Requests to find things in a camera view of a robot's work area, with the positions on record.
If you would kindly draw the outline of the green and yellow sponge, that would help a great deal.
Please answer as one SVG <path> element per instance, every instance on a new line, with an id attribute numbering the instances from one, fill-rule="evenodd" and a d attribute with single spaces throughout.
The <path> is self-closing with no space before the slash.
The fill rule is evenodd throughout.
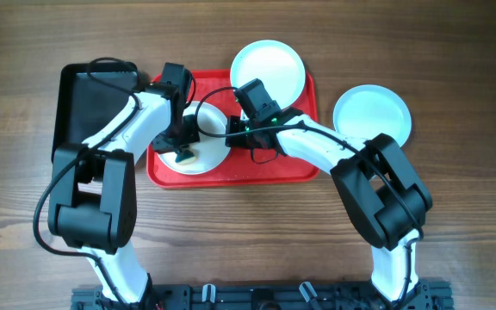
<path id="1" fill-rule="evenodd" d="M 177 152 L 175 163 L 178 165 L 193 164 L 197 160 L 197 156 L 190 149 Z"/>

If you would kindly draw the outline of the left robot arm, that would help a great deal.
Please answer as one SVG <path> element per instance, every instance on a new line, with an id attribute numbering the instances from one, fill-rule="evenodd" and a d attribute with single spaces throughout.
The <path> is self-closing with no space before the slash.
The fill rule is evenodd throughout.
<path id="1" fill-rule="evenodd" d="M 94 303 L 102 309 L 158 309 L 152 279 L 130 240 L 137 216 L 135 164 L 148 146 L 192 159 L 198 141 L 183 111 L 195 79 L 167 63 L 158 82 L 125 90 L 128 102 L 98 133 L 64 143 L 53 154 L 53 176 L 34 211 L 36 242 L 64 257 L 90 260 L 102 283 Z"/>

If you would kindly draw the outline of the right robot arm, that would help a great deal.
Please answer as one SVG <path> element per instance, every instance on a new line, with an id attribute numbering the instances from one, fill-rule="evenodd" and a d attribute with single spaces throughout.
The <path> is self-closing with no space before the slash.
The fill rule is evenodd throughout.
<path id="1" fill-rule="evenodd" d="M 228 125 L 227 143 L 273 150 L 328 173 L 350 222 L 372 247 L 372 284 L 389 306 L 405 306 L 418 282 L 414 251 L 432 198 L 394 138 L 334 132 L 297 108 L 280 108 L 259 79 L 234 96 L 247 119 Z"/>

